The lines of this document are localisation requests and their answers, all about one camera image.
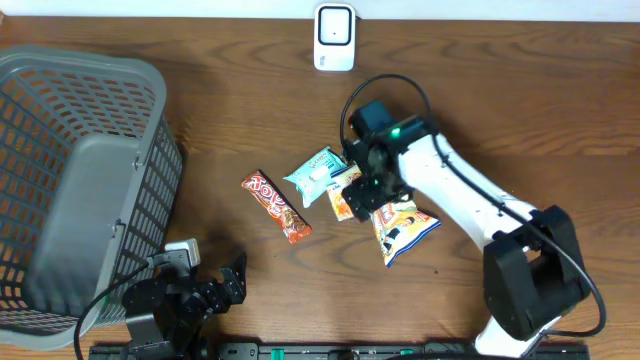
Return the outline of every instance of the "wooden table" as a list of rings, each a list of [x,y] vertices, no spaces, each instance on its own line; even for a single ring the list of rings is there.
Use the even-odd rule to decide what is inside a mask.
[[[281,178],[321,148],[340,151],[342,106],[364,79],[398,72],[427,90],[454,147],[504,189],[572,216],[609,323],[594,359],[640,356],[640,28],[636,24],[360,21],[357,66],[314,69],[312,22],[224,19],[6,18],[0,47],[38,44],[145,60],[163,74],[166,114],[188,151],[168,239],[196,237],[203,274],[249,255],[248,297],[212,333],[264,342],[421,342],[472,338],[489,313],[481,254],[443,226],[385,268],[370,223],[338,223],[326,197],[304,209]],[[390,80],[398,117],[422,111]],[[261,168],[313,226],[290,245],[240,187]],[[559,325],[597,321],[589,299]],[[124,326],[83,340],[126,341]],[[0,347],[1,359],[68,359]]]

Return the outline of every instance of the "red candy bar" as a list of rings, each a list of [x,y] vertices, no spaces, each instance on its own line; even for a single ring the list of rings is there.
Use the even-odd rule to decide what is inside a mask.
[[[269,183],[260,170],[254,171],[242,182],[242,187],[249,190],[253,197],[267,209],[269,215],[280,225],[290,243],[295,243],[311,234],[311,226],[287,204],[280,194]]]

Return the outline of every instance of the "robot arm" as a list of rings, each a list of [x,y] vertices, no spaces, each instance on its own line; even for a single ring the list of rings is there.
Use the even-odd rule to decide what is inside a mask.
[[[383,77],[401,78],[419,89],[402,76],[380,75],[353,96]],[[441,207],[483,252],[484,297],[492,318],[476,339],[478,352],[526,354],[542,332],[589,296],[575,228],[560,208],[539,211],[497,187],[451,148],[431,119],[396,121],[381,101],[374,101],[357,109],[350,122],[359,139],[341,140],[345,157],[359,166],[362,176],[342,195],[357,218],[367,220],[415,189]],[[529,249],[540,255],[527,260]]]
[[[224,281],[197,281],[200,253],[195,239],[165,245],[147,258],[158,274],[138,281],[122,297],[131,334],[127,346],[94,346],[89,359],[216,359],[214,347],[201,335],[215,314],[242,304],[246,296],[247,255],[220,268]]]
[[[427,135],[412,143],[407,152],[398,156],[398,170],[407,185],[423,193],[446,212],[469,235],[480,251],[493,241],[493,234],[496,232],[510,233],[519,228],[519,222],[501,214],[495,206],[462,182],[449,167],[443,166],[442,159],[434,148],[432,136]],[[441,150],[467,178],[494,198],[502,199],[508,207],[527,220],[531,220],[530,213],[535,210],[532,205],[498,188],[464,161],[442,134],[436,136]],[[552,320],[543,329],[552,326],[558,319],[559,317]],[[519,357],[536,344],[538,337],[539,332],[529,340],[516,340],[492,317],[485,330],[476,338],[475,347],[481,354]]]

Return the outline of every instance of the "white device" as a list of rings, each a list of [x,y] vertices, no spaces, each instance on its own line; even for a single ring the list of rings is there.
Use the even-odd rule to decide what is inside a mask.
[[[436,135],[436,140],[451,164],[469,180],[494,198],[501,199],[525,219],[531,219],[530,212],[535,210],[533,205],[516,199],[479,173],[453,150],[442,134]],[[493,241],[492,236],[497,231],[510,233],[521,226],[512,217],[502,216],[498,208],[443,164],[434,147],[433,135],[427,135],[409,145],[409,150],[398,156],[398,168],[407,185],[423,193],[444,210],[471,237],[480,251]],[[557,317],[550,321],[541,331],[547,330],[559,319]],[[539,336],[540,333],[527,341],[514,339],[491,317],[484,331],[476,338],[474,346],[480,354],[520,357],[537,342]]]
[[[347,4],[316,8],[313,64],[322,71],[349,71],[356,55],[356,11]]]
[[[165,252],[187,250],[189,266],[194,268],[200,265],[200,250],[196,239],[183,240],[180,242],[168,243],[164,246]]]

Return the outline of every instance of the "candy bar wrapper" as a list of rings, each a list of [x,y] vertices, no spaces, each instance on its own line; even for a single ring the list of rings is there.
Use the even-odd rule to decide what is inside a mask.
[[[362,172],[357,165],[339,170],[331,175],[332,183],[327,187],[327,195],[329,195],[331,207],[333,208],[333,212],[336,213],[338,221],[348,220],[353,217],[351,208],[342,197],[342,190],[361,175]]]
[[[311,226],[293,209],[266,176],[256,170],[242,182],[242,187],[249,190],[253,197],[267,209],[271,217],[280,225],[282,232],[290,243],[295,243],[311,234]]]
[[[284,179],[296,184],[302,193],[302,205],[308,208],[327,190],[331,184],[331,174],[345,167],[344,162],[327,146]]]
[[[418,211],[413,201],[386,204],[373,212],[371,221],[387,267],[440,226],[440,220]]]

